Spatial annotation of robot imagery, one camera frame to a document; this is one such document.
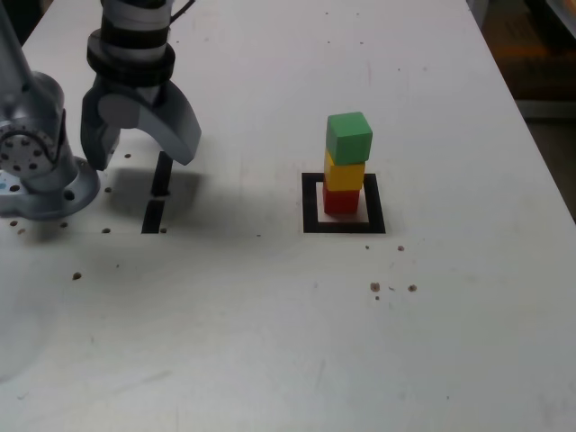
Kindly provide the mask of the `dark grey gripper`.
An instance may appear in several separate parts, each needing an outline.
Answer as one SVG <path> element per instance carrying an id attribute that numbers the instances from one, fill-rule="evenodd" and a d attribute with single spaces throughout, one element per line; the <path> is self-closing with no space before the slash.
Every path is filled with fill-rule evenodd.
<path id="1" fill-rule="evenodd" d="M 104 171 L 121 130 L 132 129 L 147 133 L 183 166 L 194 159 L 202 136 L 194 109 L 170 80 L 133 87 L 98 76 L 82 102 L 81 145 L 88 164 Z"/>

